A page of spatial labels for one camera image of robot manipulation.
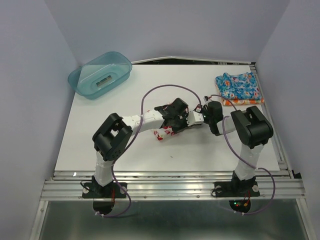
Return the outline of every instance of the red wire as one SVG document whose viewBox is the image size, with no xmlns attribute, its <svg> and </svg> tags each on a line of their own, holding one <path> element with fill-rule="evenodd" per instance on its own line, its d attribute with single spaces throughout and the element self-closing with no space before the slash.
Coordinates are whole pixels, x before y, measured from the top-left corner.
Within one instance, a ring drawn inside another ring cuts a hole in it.
<svg viewBox="0 0 320 240">
<path fill-rule="evenodd" d="M 114 203 L 115 202 L 115 197 L 116 197 L 116 191 L 114 189 L 112 189 L 111 192 L 111 201 Z"/>
<path fill-rule="evenodd" d="M 248 194 L 249 194 L 249 198 L 248 198 L 248 201 L 246 201 L 246 204 L 248 204 L 249 203 L 249 201 L 250 201 L 250 190 L 248 190 Z"/>
</svg>

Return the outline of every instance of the floral cloth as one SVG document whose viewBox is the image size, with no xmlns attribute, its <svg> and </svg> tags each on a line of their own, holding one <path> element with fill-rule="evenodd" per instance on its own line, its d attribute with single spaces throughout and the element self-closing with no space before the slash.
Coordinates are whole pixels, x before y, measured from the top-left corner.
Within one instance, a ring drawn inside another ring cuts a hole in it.
<svg viewBox="0 0 320 240">
<path fill-rule="evenodd" d="M 262 104 L 264 99 L 261 96 L 257 81 L 252 72 L 240 75 L 224 73 L 215 78 L 219 94 L 232 101 L 236 105 Z M 231 105 L 229 101 L 223 100 L 223 105 Z"/>
</svg>

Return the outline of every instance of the wire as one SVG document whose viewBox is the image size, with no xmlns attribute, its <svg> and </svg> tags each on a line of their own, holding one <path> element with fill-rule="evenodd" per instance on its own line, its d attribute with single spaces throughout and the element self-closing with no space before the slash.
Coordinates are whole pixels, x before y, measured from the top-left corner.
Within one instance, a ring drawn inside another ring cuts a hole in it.
<svg viewBox="0 0 320 240">
<path fill-rule="evenodd" d="M 111 202 L 115 203 L 116 202 L 115 198 L 116 198 L 116 191 L 115 191 L 115 189 L 112 189 Z"/>
<path fill-rule="evenodd" d="M 185 90 L 193 93 L 193 94 L 195 95 L 195 97 L 198 99 L 199 104 L 201 105 L 201 99 L 200 99 L 200 97 L 199 97 L 194 91 L 192 91 L 191 89 L 189 89 L 189 88 L 187 88 L 187 87 L 185 87 L 185 86 L 180 86 L 180 85 L 175 85 L 175 84 L 164 84 L 164 85 L 159 85 L 159 86 L 156 86 L 156 87 L 150 89 L 150 90 L 142 97 L 142 100 L 141 100 L 141 109 L 140 109 L 141 111 L 140 111 L 140 123 L 139 123 L 139 126 L 138 126 L 138 128 L 137 128 L 137 130 L 136 130 L 136 132 L 135 132 L 135 134 L 134 134 L 134 136 L 133 136 L 133 138 L 132 138 L 132 140 L 131 140 L 131 141 L 129 142 L 129 144 L 125 147 L 123 153 L 125 153 L 125 152 L 128 150 L 128 148 L 131 147 L 131 145 L 134 143 L 134 141 L 136 140 L 136 138 L 137 138 L 137 136 L 138 136 L 138 134 L 139 134 L 139 132 L 140 132 L 140 130 L 141 130 L 141 127 L 142 127 L 142 124 L 143 124 L 143 114 L 144 114 L 144 102 L 145 102 L 145 98 L 146 98 L 146 97 L 149 95 L 149 93 L 151 93 L 152 91 L 154 91 L 154 90 L 156 90 L 156 89 L 159 89 L 159 88 L 163 88 L 163 87 L 176 87 L 176 88 L 185 89 Z M 116 160 L 113 161 L 112 167 L 111 167 L 112 178 L 113 178 L 113 180 L 115 181 L 115 183 L 118 185 L 118 187 L 119 187 L 119 188 L 124 192 L 124 194 L 128 197 L 128 199 L 129 199 L 129 204 L 128 204 L 128 206 L 126 207 L 125 210 L 123 210 L 123 211 L 120 212 L 120 213 L 117 213 L 116 215 L 103 215 L 103 214 L 101 214 L 101 213 L 99 213 L 99 212 L 96 212 L 96 213 L 95 213 L 96 215 L 99 215 L 99 216 L 104 217 L 104 218 L 114 218 L 114 217 L 118 217 L 118 216 L 124 214 L 126 211 L 128 211 L 129 208 L 131 207 L 131 204 L 132 204 L 132 200 L 131 200 L 131 197 L 130 197 L 129 193 L 127 192 L 126 189 L 124 189 L 124 188 L 121 186 L 121 184 L 118 182 L 118 180 L 117 180 L 117 178 L 116 178 L 116 176 L 115 176 L 115 171 L 114 171 L 114 165 L 115 165 L 115 163 L 116 163 Z"/>
<path fill-rule="evenodd" d="M 247 204 L 249 203 L 250 198 L 251 198 L 250 190 L 248 190 L 248 194 L 249 194 L 249 198 L 248 198 L 248 201 L 246 202 Z"/>
<path fill-rule="evenodd" d="M 247 198 L 247 194 L 244 195 L 244 199 L 242 200 L 242 202 L 244 202 Z"/>
<path fill-rule="evenodd" d="M 231 146 L 229 140 L 228 140 L 228 137 L 227 137 L 227 133 L 226 133 L 226 128 L 225 128 L 225 120 L 228 118 L 229 116 L 225 116 L 222 120 L 222 130 L 223 130 L 223 135 L 224 135 L 224 139 L 226 141 L 226 144 L 228 145 L 228 147 L 230 148 L 231 152 L 233 152 L 233 154 L 240 160 L 242 161 L 243 163 L 245 163 L 246 165 L 248 165 L 249 167 L 253 168 L 253 169 L 256 169 L 256 166 L 253 166 L 252 164 L 248 163 L 246 160 L 244 160 L 242 157 L 240 157 L 236 151 L 233 149 L 233 147 Z M 276 181 L 275 181 L 275 178 L 274 176 L 272 176 L 271 172 L 267 169 L 265 169 L 264 167 L 259 167 L 258 170 L 264 170 L 266 171 L 269 176 L 271 177 L 272 179 L 272 183 L 273 183 L 273 191 L 272 191 L 272 196 L 271 196 L 271 199 L 270 201 L 264 206 L 262 207 L 261 209 L 257 210 L 257 211 L 253 211 L 253 212 L 248 212 L 248 213 L 244 213 L 244 212 L 237 212 L 237 213 L 240 213 L 242 215 L 254 215 L 254 214 L 258 214 L 258 213 L 261 213 L 262 211 L 266 210 L 270 204 L 272 203 L 273 199 L 275 198 L 275 194 L 276 194 Z"/>
</svg>

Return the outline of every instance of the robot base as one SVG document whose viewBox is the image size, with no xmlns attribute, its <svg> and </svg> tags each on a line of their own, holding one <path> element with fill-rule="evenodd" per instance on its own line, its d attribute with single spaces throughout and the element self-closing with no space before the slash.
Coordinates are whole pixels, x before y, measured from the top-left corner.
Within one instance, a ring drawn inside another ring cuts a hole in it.
<svg viewBox="0 0 320 240">
<path fill-rule="evenodd" d="M 90 189 L 90 191 L 83 189 L 82 198 L 84 199 L 111 199 L 113 190 L 116 199 L 125 199 L 127 197 L 125 193 L 120 192 L 120 187 L 115 182 L 110 182 L 104 187 L 98 185 L 95 181 L 85 182 L 83 185 Z M 120 185 L 127 189 L 126 182 L 120 182 Z"/>
<path fill-rule="evenodd" d="M 253 183 L 253 187 L 247 188 L 246 190 L 237 191 L 233 188 L 232 182 L 217 181 L 214 182 L 214 190 L 212 191 L 212 196 L 216 198 L 244 198 L 245 195 L 248 197 L 248 192 L 250 192 L 251 197 L 259 197 L 260 192 L 258 183 L 256 181 L 254 181 Z"/>
<path fill-rule="evenodd" d="M 211 195 L 216 198 L 236 198 L 245 196 L 259 197 L 259 187 L 254 176 L 248 180 L 240 180 L 233 171 L 231 181 L 216 181 Z"/>
</svg>

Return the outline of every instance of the black mounting bracket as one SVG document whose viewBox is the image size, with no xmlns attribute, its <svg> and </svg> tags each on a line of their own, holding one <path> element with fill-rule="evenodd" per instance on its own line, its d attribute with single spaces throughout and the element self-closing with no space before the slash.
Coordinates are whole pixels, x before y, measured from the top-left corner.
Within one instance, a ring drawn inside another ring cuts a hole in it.
<svg viewBox="0 0 320 240">
<path fill-rule="evenodd" d="M 179 133 L 188 127 L 188 104 L 181 98 L 176 98 L 171 104 L 156 106 L 154 110 L 164 119 L 161 128 L 170 126 L 174 133 Z"/>
<path fill-rule="evenodd" d="M 233 172 L 231 181 L 216 181 L 213 184 L 212 196 L 216 198 L 244 198 L 248 196 L 248 192 L 251 197 L 260 196 L 255 176 L 248 180 L 239 180 Z"/>
<path fill-rule="evenodd" d="M 133 131 L 116 113 L 110 114 L 93 135 L 94 149 L 104 161 L 116 161 L 125 152 Z"/>
<path fill-rule="evenodd" d="M 111 199 L 113 191 L 115 199 L 125 199 L 127 197 L 125 193 L 121 193 L 120 187 L 115 182 L 110 182 L 108 185 L 101 186 L 92 176 L 92 181 L 85 182 L 83 185 L 83 199 Z M 120 182 L 120 185 L 127 189 L 126 182 Z"/>
<path fill-rule="evenodd" d="M 267 144 L 274 135 L 270 122 L 257 106 L 248 107 L 246 112 L 233 111 L 231 117 L 241 142 L 250 149 Z"/>
<path fill-rule="evenodd" d="M 222 104 L 219 101 L 210 101 L 207 105 L 202 107 L 202 114 L 204 118 L 204 123 L 208 124 L 210 131 L 216 135 L 220 136 L 217 123 L 222 121 L 224 118 L 222 111 Z"/>
</svg>

